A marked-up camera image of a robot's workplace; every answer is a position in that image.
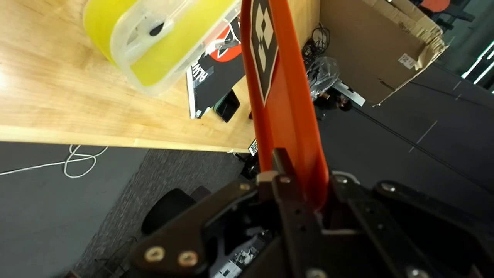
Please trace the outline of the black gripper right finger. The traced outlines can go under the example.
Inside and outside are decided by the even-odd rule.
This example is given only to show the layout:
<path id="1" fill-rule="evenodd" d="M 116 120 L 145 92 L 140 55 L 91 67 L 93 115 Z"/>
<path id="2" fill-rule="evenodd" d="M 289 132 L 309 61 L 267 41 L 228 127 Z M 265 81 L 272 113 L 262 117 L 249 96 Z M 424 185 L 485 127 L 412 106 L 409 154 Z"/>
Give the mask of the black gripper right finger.
<path id="1" fill-rule="evenodd" d="M 340 205 L 349 208 L 364 237 L 392 278 L 434 278 L 438 271 L 400 228 L 391 211 L 349 174 L 337 172 L 332 186 Z"/>

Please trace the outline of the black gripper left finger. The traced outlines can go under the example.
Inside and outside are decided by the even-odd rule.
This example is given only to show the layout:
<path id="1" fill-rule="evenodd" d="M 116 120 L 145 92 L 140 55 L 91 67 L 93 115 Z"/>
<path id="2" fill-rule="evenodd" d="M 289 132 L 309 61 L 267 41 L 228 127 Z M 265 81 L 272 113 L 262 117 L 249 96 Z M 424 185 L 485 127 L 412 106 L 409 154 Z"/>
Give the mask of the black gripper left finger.
<path id="1" fill-rule="evenodd" d="M 324 262 L 321 228 L 299 189 L 295 168 L 284 149 L 272 152 L 272 168 L 258 178 L 278 211 L 281 251 L 290 278 L 330 278 Z"/>

